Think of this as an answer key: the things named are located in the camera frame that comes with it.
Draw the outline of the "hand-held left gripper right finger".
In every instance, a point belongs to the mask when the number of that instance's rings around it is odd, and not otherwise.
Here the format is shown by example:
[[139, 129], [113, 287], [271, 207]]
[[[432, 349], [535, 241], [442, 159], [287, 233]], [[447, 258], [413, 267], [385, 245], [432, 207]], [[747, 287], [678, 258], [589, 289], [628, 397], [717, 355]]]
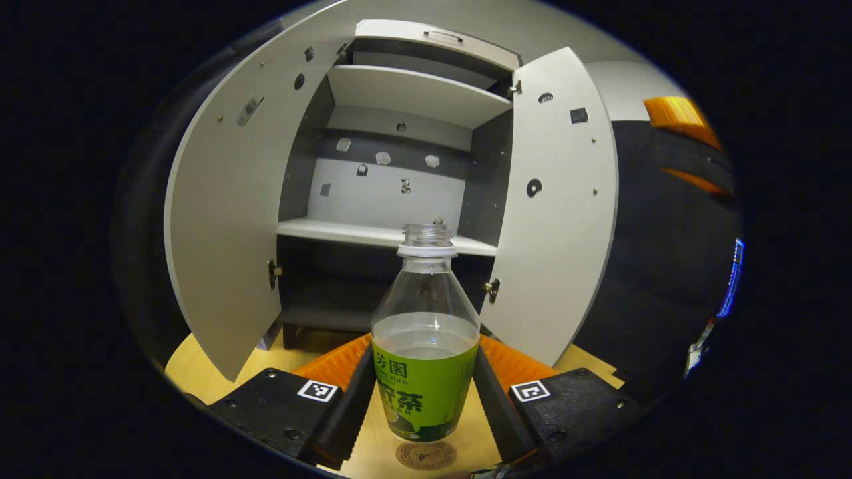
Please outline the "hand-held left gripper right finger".
[[643, 406], [588, 368], [557, 372], [481, 336], [473, 379], [503, 461], [560, 464], [615, 437]]

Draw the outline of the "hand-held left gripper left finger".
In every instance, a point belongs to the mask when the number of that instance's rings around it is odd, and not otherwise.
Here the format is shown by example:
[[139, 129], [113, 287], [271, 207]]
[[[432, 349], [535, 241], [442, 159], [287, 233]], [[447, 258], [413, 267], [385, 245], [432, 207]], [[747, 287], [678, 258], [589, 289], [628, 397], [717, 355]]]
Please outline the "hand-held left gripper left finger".
[[295, 372], [267, 367], [207, 409], [292, 460], [340, 470], [350, 460], [375, 384], [370, 334]]

